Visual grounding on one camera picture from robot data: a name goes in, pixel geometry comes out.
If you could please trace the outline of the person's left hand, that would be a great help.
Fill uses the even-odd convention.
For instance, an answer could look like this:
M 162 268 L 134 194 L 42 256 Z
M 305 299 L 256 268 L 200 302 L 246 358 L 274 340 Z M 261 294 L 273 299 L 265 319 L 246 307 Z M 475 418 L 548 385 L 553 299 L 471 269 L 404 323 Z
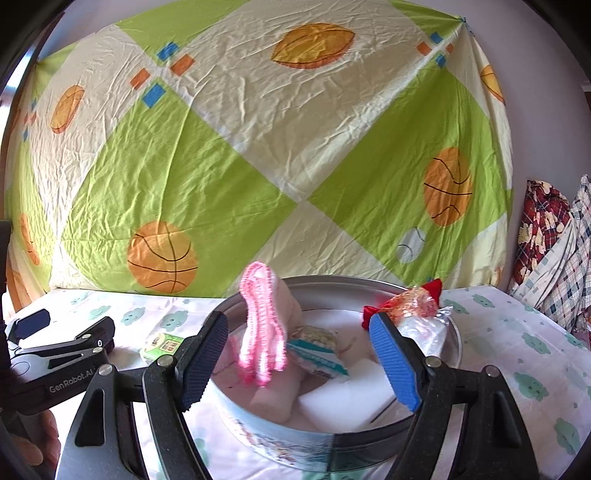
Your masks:
M 46 463 L 55 470 L 60 457 L 61 443 L 55 416 L 50 410 L 40 414 L 40 425 L 43 434 L 37 443 L 13 433 L 10 434 L 10 437 L 29 466 L 37 467 Z

